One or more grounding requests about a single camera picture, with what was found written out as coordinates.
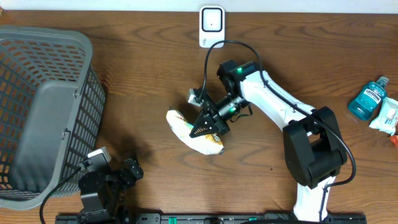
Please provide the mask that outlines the yellow snack chips bag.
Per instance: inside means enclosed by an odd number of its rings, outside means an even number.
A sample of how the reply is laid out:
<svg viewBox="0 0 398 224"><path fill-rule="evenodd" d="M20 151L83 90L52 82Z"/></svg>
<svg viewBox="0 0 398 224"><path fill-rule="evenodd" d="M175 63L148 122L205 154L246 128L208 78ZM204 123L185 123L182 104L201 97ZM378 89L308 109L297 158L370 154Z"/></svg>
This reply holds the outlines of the yellow snack chips bag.
<svg viewBox="0 0 398 224"><path fill-rule="evenodd" d="M166 119L174 134L191 149L204 155L220 154L224 151L224 145L216 134L191 138L189 134L193 125L185 119L181 112L168 110Z"/></svg>

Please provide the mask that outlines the blue mouthwash bottle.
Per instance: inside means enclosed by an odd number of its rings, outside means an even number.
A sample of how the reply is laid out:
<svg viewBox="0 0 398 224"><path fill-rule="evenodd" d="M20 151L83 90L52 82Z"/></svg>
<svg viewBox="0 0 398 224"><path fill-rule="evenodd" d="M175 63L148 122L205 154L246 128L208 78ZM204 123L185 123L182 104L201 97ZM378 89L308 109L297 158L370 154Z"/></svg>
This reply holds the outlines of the blue mouthwash bottle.
<svg viewBox="0 0 398 224"><path fill-rule="evenodd" d="M348 105L348 109L359 119L367 121L374 110L387 96L386 86L389 79L381 76L377 81L371 81L360 91L359 95Z"/></svg>

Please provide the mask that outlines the mint green wipes pack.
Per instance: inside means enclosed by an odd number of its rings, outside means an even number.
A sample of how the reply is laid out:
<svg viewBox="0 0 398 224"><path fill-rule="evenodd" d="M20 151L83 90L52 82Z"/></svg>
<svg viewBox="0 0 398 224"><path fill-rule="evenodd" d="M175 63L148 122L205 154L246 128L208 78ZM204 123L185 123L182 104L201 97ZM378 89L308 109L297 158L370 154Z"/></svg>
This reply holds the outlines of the mint green wipes pack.
<svg viewBox="0 0 398 224"><path fill-rule="evenodd" d="M397 114L397 101L386 97L382 101L378 116L371 121L369 127L393 136L396 133Z"/></svg>

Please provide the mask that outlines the red orange chocolate bar wrapper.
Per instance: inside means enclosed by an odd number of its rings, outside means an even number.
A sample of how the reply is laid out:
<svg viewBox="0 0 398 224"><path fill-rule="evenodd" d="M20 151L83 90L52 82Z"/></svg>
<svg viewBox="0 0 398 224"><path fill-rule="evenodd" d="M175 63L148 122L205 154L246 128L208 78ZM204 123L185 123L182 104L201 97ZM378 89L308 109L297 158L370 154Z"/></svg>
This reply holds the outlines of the red orange chocolate bar wrapper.
<svg viewBox="0 0 398 224"><path fill-rule="evenodd" d="M395 147L398 147L398 135L390 136L389 139L395 145Z"/></svg>

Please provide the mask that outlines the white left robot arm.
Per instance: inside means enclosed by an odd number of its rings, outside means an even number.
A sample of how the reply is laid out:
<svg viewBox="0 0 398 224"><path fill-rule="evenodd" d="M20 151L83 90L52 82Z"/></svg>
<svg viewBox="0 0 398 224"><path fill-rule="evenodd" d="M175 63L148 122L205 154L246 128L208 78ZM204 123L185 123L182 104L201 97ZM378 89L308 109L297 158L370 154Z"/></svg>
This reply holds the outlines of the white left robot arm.
<svg viewBox="0 0 398 224"><path fill-rule="evenodd" d="M136 157L126 159L118 170L110 168L103 153L89 157L82 166L85 174L78 186L83 209L78 223L135 223L124 205L124 193L144 176Z"/></svg>

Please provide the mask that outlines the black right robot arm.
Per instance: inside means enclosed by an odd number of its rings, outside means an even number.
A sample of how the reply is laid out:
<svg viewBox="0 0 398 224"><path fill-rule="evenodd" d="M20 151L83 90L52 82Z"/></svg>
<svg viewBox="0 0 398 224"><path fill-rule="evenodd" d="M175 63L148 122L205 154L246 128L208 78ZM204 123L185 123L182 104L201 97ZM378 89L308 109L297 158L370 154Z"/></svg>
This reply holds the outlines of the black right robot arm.
<svg viewBox="0 0 398 224"><path fill-rule="evenodd" d="M228 60L220 64L217 76L227 92L220 102L199 89L189 91L188 102L202 108L190 137L223 135L233 116L247 106L257 106L282 131L285 163L298 183L296 219L326 220L328 189L348 159L334 112L294 98L254 61L237 65Z"/></svg>

